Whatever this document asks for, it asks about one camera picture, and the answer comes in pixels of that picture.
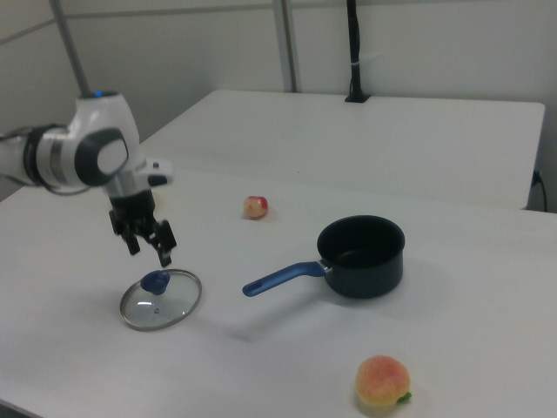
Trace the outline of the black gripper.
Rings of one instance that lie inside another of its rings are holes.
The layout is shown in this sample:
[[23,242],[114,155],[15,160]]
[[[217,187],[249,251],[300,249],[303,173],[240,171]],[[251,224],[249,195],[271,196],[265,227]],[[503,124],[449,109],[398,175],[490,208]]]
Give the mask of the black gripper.
[[152,231],[150,245],[156,250],[161,267],[171,264],[171,252],[177,246],[170,223],[156,222],[152,191],[142,191],[126,197],[110,197],[109,212],[113,232],[127,245],[130,255],[140,251],[133,231]]

